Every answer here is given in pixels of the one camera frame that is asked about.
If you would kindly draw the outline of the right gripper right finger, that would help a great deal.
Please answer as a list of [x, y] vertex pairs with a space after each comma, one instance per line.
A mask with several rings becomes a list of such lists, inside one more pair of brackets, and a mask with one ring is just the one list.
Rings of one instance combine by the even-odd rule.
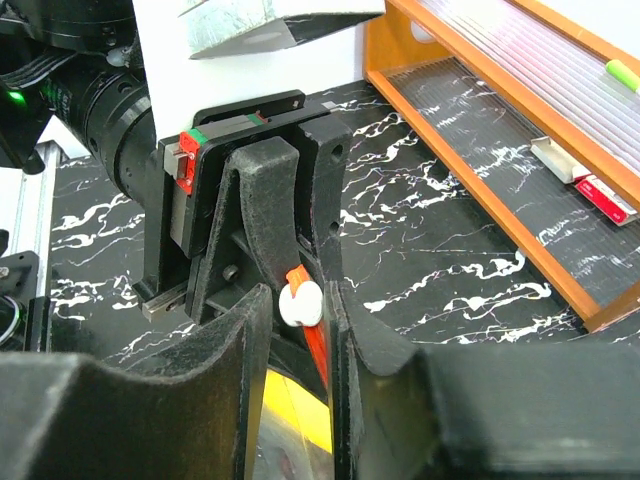
[[338, 479], [635, 479], [639, 351], [420, 346], [325, 286]]

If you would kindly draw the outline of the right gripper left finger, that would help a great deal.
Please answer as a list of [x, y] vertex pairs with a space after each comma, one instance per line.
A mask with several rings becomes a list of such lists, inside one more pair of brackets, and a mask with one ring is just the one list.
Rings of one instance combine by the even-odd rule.
[[5, 479], [249, 479], [272, 329], [259, 284], [129, 370], [81, 354], [1, 357]]

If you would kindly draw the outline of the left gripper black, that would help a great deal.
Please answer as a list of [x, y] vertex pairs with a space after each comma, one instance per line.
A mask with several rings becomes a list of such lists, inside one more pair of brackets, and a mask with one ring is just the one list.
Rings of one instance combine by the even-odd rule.
[[143, 195], [144, 316], [210, 320], [257, 284], [278, 293], [300, 264], [297, 240], [317, 283], [341, 278], [352, 140], [331, 104], [298, 90], [201, 110], [160, 140]]

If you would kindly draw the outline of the zip bag with grapes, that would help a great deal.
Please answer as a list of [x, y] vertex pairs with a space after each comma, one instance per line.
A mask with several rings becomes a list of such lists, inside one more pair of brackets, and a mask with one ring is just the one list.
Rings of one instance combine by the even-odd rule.
[[[277, 307], [279, 318], [302, 335], [302, 343], [297, 345], [274, 336], [268, 370], [294, 380], [328, 406], [323, 291], [304, 266], [299, 265], [286, 274]], [[253, 477], [332, 479], [333, 453], [328, 454], [312, 444], [262, 403]]]

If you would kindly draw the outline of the yellow fake banana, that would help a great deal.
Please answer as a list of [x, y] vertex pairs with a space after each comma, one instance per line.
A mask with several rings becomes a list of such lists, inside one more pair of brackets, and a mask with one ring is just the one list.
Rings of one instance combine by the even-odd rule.
[[328, 406], [297, 382], [274, 370], [268, 370], [263, 406], [312, 444], [328, 454], [333, 453]]

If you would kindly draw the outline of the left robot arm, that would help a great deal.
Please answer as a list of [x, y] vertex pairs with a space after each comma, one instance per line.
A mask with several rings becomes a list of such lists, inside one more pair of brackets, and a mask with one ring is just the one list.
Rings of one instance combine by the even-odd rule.
[[1, 161], [34, 172], [57, 116], [144, 210], [135, 292], [196, 322], [255, 286], [310, 322], [342, 276], [336, 226], [351, 130], [261, 54], [369, 20], [346, 1], [5, 1]]

